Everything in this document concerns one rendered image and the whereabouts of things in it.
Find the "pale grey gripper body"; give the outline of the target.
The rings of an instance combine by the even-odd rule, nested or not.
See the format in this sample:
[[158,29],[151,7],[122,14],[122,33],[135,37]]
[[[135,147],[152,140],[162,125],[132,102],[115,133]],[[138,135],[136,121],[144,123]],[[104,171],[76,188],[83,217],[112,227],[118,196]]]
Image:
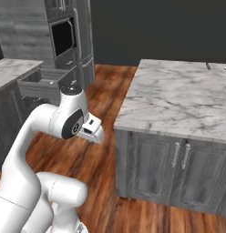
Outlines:
[[96,132],[90,129],[82,127],[77,133],[79,137],[82,137],[90,142],[101,144],[104,140],[104,130],[103,127],[99,127]]

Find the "grey open drawer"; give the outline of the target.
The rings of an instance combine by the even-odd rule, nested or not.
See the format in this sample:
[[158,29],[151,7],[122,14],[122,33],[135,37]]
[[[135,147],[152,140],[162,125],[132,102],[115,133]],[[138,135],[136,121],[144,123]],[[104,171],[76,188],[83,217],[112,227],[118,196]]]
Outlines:
[[75,70],[39,68],[33,74],[17,81],[22,96],[48,99],[53,105],[60,103],[59,88],[76,79]]

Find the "dark grey counter cabinet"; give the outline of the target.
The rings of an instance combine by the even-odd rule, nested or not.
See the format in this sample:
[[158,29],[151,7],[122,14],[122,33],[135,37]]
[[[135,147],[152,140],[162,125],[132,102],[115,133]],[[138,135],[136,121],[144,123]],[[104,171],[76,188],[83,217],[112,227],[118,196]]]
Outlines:
[[0,81],[0,169],[26,118],[43,103],[38,97],[21,96],[15,78]]

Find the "grey island cabinet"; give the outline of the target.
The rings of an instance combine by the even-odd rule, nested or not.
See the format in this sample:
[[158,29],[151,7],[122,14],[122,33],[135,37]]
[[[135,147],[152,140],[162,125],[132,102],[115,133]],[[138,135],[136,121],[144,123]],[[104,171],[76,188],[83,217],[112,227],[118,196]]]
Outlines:
[[[128,142],[129,135],[131,133],[140,133],[134,131],[124,131],[124,130],[116,130],[116,188],[119,196],[124,198],[130,198],[127,194],[127,171],[128,171]],[[180,151],[185,139],[176,137],[181,140]],[[226,190],[221,198],[221,202],[217,207],[217,211],[215,214],[226,216]]]

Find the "grey island cupboard door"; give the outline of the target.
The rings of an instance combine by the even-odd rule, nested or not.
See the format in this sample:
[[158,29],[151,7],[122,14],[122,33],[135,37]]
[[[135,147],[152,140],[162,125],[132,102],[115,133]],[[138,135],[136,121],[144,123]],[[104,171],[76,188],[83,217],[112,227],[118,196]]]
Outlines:
[[[187,166],[181,168],[185,145]],[[178,208],[215,214],[226,190],[226,144],[185,139],[180,151],[169,203]]]
[[131,133],[128,142],[127,194],[167,205],[176,167],[175,143],[181,140],[146,133]]

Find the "grey tall cupboard unit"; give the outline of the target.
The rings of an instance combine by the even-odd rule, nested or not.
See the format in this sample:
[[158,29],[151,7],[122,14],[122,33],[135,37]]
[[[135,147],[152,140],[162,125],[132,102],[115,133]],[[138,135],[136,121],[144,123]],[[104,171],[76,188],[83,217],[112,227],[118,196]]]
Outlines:
[[[51,36],[51,29],[50,25],[57,21],[63,20],[65,18],[73,17],[76,24],[76,19],[73,13],[73,0],[44,0],[45,9],[46,9],[46,19],[48,22],[49,32]],[[76,81],[79,85],[82,86],[82,67],[79,64],[81,60],[81,51],[80,51],[80,44],[77,38],[77,51],[71,52],[66,55],[63,55],[59,58],[55,58],[55,50],[52,43],[52,36],[51,36],[51,45],[54,54],[55,60],[55,68],[57,69],[65,69],[65,70],[75,70],[76,74]]]

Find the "grey panelled fridge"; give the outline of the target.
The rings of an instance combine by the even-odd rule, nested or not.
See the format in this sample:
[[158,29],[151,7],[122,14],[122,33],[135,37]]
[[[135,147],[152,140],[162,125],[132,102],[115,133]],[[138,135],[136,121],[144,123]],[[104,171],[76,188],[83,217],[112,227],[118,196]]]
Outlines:
[[73,13],[81,51],[82,86],[87,89],[95,80],[90,0],[73,0]]

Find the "built-in black oven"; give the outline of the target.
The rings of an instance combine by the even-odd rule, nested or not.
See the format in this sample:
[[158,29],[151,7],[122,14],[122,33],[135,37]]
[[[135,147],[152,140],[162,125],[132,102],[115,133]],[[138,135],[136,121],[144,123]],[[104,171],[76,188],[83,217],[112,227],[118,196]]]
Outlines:
[[55,58],[77,51],[75,20],[65,18],[50,25]]

